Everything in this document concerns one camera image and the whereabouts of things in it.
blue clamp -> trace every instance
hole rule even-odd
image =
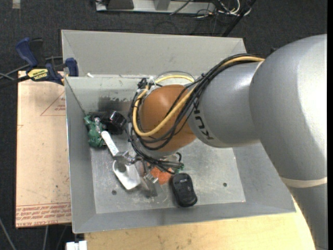
[[[76,63],[76,60],[72,57],[67,58],[65,61],[66,66],[69,69],[69,76],[78,77],[79,76],[79,69]]]
[[[43,41],[41,39],[36,39],[30,42],[29,37],[22,39],[16,44],[15,49],[17,53],[23,60],[28,62],[30,66],[30,68],[26,71],[26,74],[33,81],[50,81],[63,85],[63,77],[55,70],[52,64],[46,63],[42,55],[42,44]],[[37,52],[37,55],[34,55],[31,48]],[[68,67],[69,76],[79,76],[78,65],[74,58],[67,58],[66,62],[62,65]]]
[[[20,57],[26,62],[28,62],[30,67],[33,68],[38,65],[38,61],[33,55],[32,51],[30,50],[29,42],[30,38],[26,37],[16,44],[15,49],[17,53],[20,55]]]

yellow label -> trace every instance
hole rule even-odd
[[[38,80],[38,79],[41,79],[41,78],[45,78],[46,76],[47,76],[47,73],[44,73],[44,74],[39,74],[39,75],[37,75],[33,78],[34,78],[34,80]]]
[[[45,77],[46,75],[47,75],[47,69],[32,69],[28,72],[28,76],[30,78],[34,78],[35,80]]]

brown ball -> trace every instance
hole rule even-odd
[[[166,85],[161,88],[153,90],[144,100],[143,104],[139,109],[139,119],[140,125],[144,132],[151,131],[154,129],[167,115],[169,109],[171,108],[172,104],[175,102],[177,97],[180,95],[181,91],[185,87],[180,84],[172,84]],[[186,95],[188,90],[186,90],[183,94],[181,99]],[[166,125],[160,129],[157,133],[155,133],[152,137],[158,138],[164,135],[169,129],[174,125],[176,118],[182,107],[176,112],[176,114],[166,123]],[[181,122],[178,124],[175,133],[177,133],[181,127],[183,126],[186,120],[186,116],[182,118]],[[184,127],[181,131],[172,137],[172,140],[163,148],[159,149],[160,152],[168,152],[168,151],[175,151],[192,141],[196,136],[192,133],[189,125],[185,123]],[[150,137],[144,137],[145,140],[151,140]],[[163,142],[157,143],[147,143],[147,146],[150,147],[157,147],[160,146]]]

computer mouse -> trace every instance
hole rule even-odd
[[[181,207],[190,207],[197,202],[198,198],[194,192],[190,175],[186,173],[176,174],[171,178],[170,183],[175,199]]]

white strap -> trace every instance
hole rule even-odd
[[[320,180],[308,180],[308,181],[291,180],[281,177],[281,180],[286,186],[294,188],[309,188],[327,183],[327,177],[324,177]]]

